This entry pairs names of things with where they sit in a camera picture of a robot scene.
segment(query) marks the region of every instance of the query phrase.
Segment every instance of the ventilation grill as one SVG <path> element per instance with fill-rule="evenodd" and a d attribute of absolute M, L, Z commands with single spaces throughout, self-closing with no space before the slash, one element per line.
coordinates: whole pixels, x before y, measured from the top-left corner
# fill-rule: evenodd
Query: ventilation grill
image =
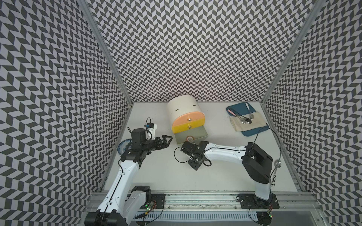
<path fill-rule="evenodd" d="M 144 220 L 153 220 L 160 215 L 161 212 L 151 212 L 149 213 Z M 168 211 L 163 212 L 162 215 L 156 221 L 257 221 L 255 211 L 250 211 L 250 216 L 247 211 Z M 136 221 L 143 221 L 143 218 L 136 219 Z"/>

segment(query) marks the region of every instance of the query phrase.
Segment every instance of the mounting plate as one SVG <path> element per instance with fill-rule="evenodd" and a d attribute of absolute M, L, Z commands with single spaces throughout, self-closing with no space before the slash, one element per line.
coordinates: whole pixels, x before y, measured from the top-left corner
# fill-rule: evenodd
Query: mounting plate
<path fill-rule="evenodd" d="M 166 196 L 165 194 L 161 193 L 151 194 L 151 200 L 156 201 L 155 209 L 163 209 L 163 205 L 165 204 L 165 196 Z"/>
<path fill-rule="evenodd" d="M 260 209 L 269 209 L 269 204 L 273 205 L 273 209 L 279 209 L 279 202 L 276 195 L 271 195 L 272 197 L 270 202 L 257 198 L 253 193 L 238 194 L 237 196 L 242 209 L 249 209 L 250 207 L 254 209 L 256 209 L 256 207 Z"/>

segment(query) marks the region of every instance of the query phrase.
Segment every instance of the cable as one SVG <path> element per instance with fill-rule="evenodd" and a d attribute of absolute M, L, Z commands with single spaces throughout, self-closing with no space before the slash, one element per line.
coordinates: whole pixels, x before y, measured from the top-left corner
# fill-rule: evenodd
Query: cable
<path fill-rule="evenodd" d="M 208 161 L 208 162 L 210 163 L 210 165 L 206 165 L 206 164 L 204 163 L 204 161 L 202 161 L 202 164 L 204 164 L 204 166 L 211 166 L 211 165 L 212 165 L 210 160 L 206 160 L 206 161 Z"/>
<path fill-rule="evenodd" d="M 177 148 L 173 151 L 173 156 L 175 157 L 175 159 L 176 159 L 175 152 L 176 152 L 176 150 L 177 150 L 178 148 L 182 148 L 182 147 L 177 147 Z"/>
<path fill-rule="evenodd" d="M 251 218 L 251 216 L 250 216 L 250 209 L 253 208 L 253 207 L 255 207 L 255 206 L 251 206 L 251 207 L 249 208 L 249 210 L 248 210 L 248 215 L 249 215 L 249 217 L 250 217 L 250 219 L 251 219 L 252 221 L 254 221 L 254 220 L 253 220 L 253 218 Z"/>
<path fill-rule="evenodd" d="M 200 153 L 200 154 L 198 154 L 198 155 L 201 156 L 203 153 L 205 153 L 205 152 L 207 152 L 208 150 L 211 150 L 211 149 L 213 149 L 213 148 L 214 148 L 214 147 L 209 148 L 209 149 L 203 151 L 202 153 Z M 218 148 L 218 149 L 225 149 L 225 150 L 231 150 L 231 151 L 235 151 L 235 152 L 240 152 L 240 151 L 238 151 L 238 150 L 234 150 L 234 149 L 230 149 L 230 148 Z"/>
<path fill-rule="evenodd" d="M 144 127 L 146 127 L 146 128 L 147 128 L 147 121 L 148 121 L 148 119 L 150 119 L 150 122 L 151 122 L 151 118 L 148 117 L 148 118 L 146 119 L 146 123 L 144 124 Z"/>
<path fill-rule="evenodd" d="M 119 165 L 119 167 L 121 168 L 122 173 L 123 173 L 123 168 L 122 168 L 122 166 L 121 166 L 120 163 L 119 163 L 120 160 L 121 160 L 121 159 L 118 160 L 118 165 Z"/>
<path fill-rule="evenodd" d="M 147 133 L 151 134 L 151 139 L 149 139 L 149 140 L 152 140 L 152 133 L 150 131 L 148 131 L 147 129 L 146 129 L 146 131 L 147 131 Z"/>
<path fill-rule="evenodd" d="M 151 220 L 149 223 L 157 220 L 157 219 L 162 215 L 164 209 L 165 209 L 165 199 L 163 199 L 163 208 L 162 208 L 162 211 L 161 211 L 160 215 L 158 215 L 158 217 L 156 217 L 155 219 Z"/>
<path fill-rule="evenodd" d="M 258 133 L 256 134 L 256 138 L 255 138 L 255 140 L 254 140 L 254 142 L 253 142 L 253 144 L 250 146 L 250 148 L 252 148 L 253 147 L 253 145 L 255 144 L 255 141 L 256 141 L 256 139 L 258 138 L 258 135 L 259 135 L 259 132 L 262 130 L 262 129 L 264 129 L 264 128 L 261 128 L 261 129 L 259 129 L 259 131 L 258 131 Z M 279 160 L 280 160 L 280 158 L 282 157 L 282 143 L 281 143 L 281 141 L 280 141 L 280 139 L 279 139 L 279 137 L 278 137 L 278 135 L 277 135 L 277 133 L 274 131 L 274 130 L 272 130 L 272 129 L 270 129 L 276 136 L 277 136 L 277 138 L 278 138 L 278 143 L 279 143 L 279 151 L 280 151 L 280 154 L 279 154 Z M 269 179 L 269 190 L 272 188 L 272 183 L 271 183 L 271 181 L 272 181 L 272 175 L 273 175 L 273 173 L 274 173 L 274 171 L 276 170 L 276 167 L 274 166 L 274 170 L 271 172 L 271 174 L 270 174 L 270 179 Z"/>

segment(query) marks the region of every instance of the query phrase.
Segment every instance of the metal rail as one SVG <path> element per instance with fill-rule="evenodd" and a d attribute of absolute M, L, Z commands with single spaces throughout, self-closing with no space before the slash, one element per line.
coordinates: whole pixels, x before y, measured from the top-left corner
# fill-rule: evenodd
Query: metal rail
<path fill-rule="evenodd" d="M 236 199 L 240 193 L 252 192 L 170 192 L 164 193 L 165 211 L 243 211 Z M 107 192 L 95 192 L 91 195 L 84 211 L 96 211 Z M 274 192 L 280 209 L 273 211 L 322 211 L 312 192 Z"/>

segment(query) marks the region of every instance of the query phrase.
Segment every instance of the metal pole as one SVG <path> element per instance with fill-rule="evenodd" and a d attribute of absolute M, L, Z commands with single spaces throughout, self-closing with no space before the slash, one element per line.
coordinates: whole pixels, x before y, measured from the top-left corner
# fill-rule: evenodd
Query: metal pole
<path fill-rule="evenodd" d="M 317 18 L 319 12 L 322 10 L 322 7 L 325 4 L 325 0 L 316 0 L 315 4 L 312 6 L 311 11 L 309 12 L 305 22 L 303 23 L 299 33 L 297 34 L 294 42 L 292 43 L 287 55 L 285 56 L 282 64 L 280 65 L 279 70 L 277 71 L 273 81 L 271 82 L 268 90 L 265 92 L 264 97 L 261 100 L 262 104 L 265 104 L 270 96 L 272 95 L 275 87 L 277 86 L 278 82 L 282 78 L 284 72 L 288 68 L 289 63 L 292 61 L 295 53 L 298 51 L 300 44 L 303 42 L 303 39 L 308 34 L 309 29 L 312 26 L 312 23 Z"/>
<path fill-rule="evenodd" d="M 106 60 L 108 62 L 108 65 L 113 73 L 114 78 L 117 80 L 118 85 L 119 85 L 123 95 L 126 98 L 126 101 L 128 102 L 129 105 L 132 105 L 132 99 L 131 99 L 130 95 L 128 94 L 125 84 L 123 83 L 122 76 L 120 75 L 120 73 L 114 63 L 113 57 L 111 56 L 109 49 L 105 43 L 105 40 L 98 28 L 98 25 L 96 24 L 96 22 L 94 20 L 93 14 L 91 13 L 91 10 L 89 9 L 87 0 L 77 0 L 77 2 L 79 4 L 79 8 L 83 12 L 84 18 L 87 20 L 88 25 L 89 25 L 90 29 L 92 30 L 92 33 L 93 33 L 96 41 L 99 44 L 99 48 L 103 52 L 104 57 L 106 58 Z"/>

